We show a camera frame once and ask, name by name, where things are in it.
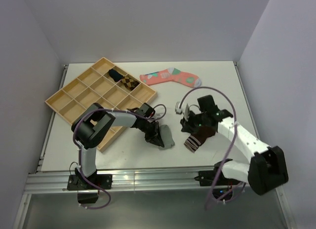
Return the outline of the grey sock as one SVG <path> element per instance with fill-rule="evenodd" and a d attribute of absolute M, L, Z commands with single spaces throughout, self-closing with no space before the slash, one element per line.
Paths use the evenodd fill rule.
<path fill-rule="evenodd" d="M 172 138 L 172 133 L 168 125 L 161 125 L 159 127 L 160 136 L 163 141 L 164 146 L 159 147 L 160 150 L 167 150 L 175 146 L 175 142 Z"/>

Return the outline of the brown striped sock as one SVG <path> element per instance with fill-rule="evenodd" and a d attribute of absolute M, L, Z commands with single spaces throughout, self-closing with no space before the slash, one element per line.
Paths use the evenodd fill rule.
<path fill-rule="evenodd" d="M 192 153 L 195 153 L 196 150 L 202 146 L 208 138 L 214 136 L 215 134 L 216 131 L 214 128 L 202 126 L 197 133 L 191 134 L 185 140 L 184 146 Z"/>

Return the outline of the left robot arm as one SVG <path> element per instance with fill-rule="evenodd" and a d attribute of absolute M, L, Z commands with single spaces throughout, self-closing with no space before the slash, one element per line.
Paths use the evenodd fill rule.
<path fill-rule="evenodd" d="M 79 151 L 79 164 L 75 169 L 78 183 L 84 189 L 96 186 L 96 150 L 112 127 L 136 128 L 145 134 L 146 142 L 164 148 L 159 122 L 153 118 L 155 112 L 147 103 L 127 110 L 105 109 L 93 103 L 71 127 L 73 142 Z"/>

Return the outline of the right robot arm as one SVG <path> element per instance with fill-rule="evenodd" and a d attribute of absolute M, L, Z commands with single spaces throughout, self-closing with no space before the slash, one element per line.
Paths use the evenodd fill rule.
<path fill-rule="evenodd" d="M 190 134 L 186 146 L 194 150 L 198 146 L 195 135 L 204 134 L 209 128 L 212 134 L 219 133 L 226 137 L 230 145 L 236 146 L 248 161 L 240 163 L 226 157 L 214 165 L 207 177 L 199 179 L 212 186 L 227 185 L 233 181 L 246 183 L 257 195 L 264 195 L 288 182 L 285 156 L 280 147 L 271 147 L 252 135 L 228 110 L 220 110 L 211 95 L 198 98 L 198 105 L 199 114 L 191 111 L 189 106 L 182 107 L 180 103 L 175 107 L 175 112 L 183 116 L 180 120 L 181 131 Z"/>

